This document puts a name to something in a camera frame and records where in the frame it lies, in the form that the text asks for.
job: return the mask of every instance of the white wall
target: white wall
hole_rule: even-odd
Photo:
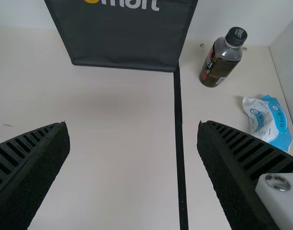
[[[246,44],[268,46],[292,19],[293,0],[199,0],[187,38],[214,41],[241,26]],[[0,0],[0,25],[56,29],[44,0]]]
[[[293,121],[293,21],[270,45],[270,52]]]
[[[199,0],[187,38],[214,41],[233,26],[245,44],[269,46],[293,19],[293,0]]]

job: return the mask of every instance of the ribbed rubber pad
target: ribbed rubber pad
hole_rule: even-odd
[[[232,229],[278,230],[255,187],[264,173],[293,173],[293,157],[213,121],[200,122],[197,148]]]
[[[64,122],[0,144],[0,230],[28,228],[69,151]]]

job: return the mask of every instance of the dark gray bag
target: dark gray bag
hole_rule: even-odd
[[[45,0],[74,65],[173,72],[197,0]]]

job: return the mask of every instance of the plastic bottle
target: plastic bottle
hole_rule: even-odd
[[[216,87],[227,78],[242,58],[242,45],[247,37],[244,29],[233,27],[214,42],[200,73],[203,85]]]

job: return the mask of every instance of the yellow logo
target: yellow logo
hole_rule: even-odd
[[[85,0],[85,2],[94,4],[94,3],[98,3],[100,0]]]
[[[87,3],[91,3],[91,4],[94,4],[94,3],[98,3],[100,0],[85,0],[85,2]],[[111,6],[116,6],[116,0],[108,0],[110,1],[110,5]],[[151,8],[152,10],[154,11],[159,11],[159,7],[157,7],[157,0],[119,0],[119,5],[121,7],[128,7],[130,9],[137,9],[141,6],[141,8],[143,10],[146,10],[147,9],[147,2],[148,1],[151,1]],[[106,5],[106,0],[101,0],[101,3],[103,5]]]

